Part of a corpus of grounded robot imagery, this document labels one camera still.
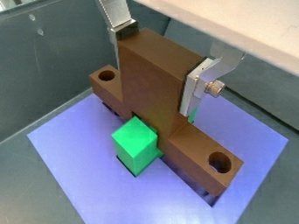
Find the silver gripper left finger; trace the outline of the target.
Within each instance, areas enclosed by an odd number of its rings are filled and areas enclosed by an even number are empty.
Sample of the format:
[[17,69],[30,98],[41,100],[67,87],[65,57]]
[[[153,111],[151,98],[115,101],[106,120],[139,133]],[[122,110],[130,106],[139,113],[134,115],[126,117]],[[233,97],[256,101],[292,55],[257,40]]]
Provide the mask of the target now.
[[118,41],[139,32],[138,22],[131,17],[127,0],[97,0],[97,3],[119,60]]

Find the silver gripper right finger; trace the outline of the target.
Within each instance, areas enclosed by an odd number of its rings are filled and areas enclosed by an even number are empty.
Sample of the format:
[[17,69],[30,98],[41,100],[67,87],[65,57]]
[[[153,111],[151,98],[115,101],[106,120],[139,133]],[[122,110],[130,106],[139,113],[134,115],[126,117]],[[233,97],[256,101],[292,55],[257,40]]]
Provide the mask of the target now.
[[184,116],[192,115],[205,95],[213,97],[221,95],[226,84],[220,80],[220,77],[238,67],[246,53],[237,47],[216,40],[212,44],[210,55],[214,59],[205,58],[186,78],[181,105]]

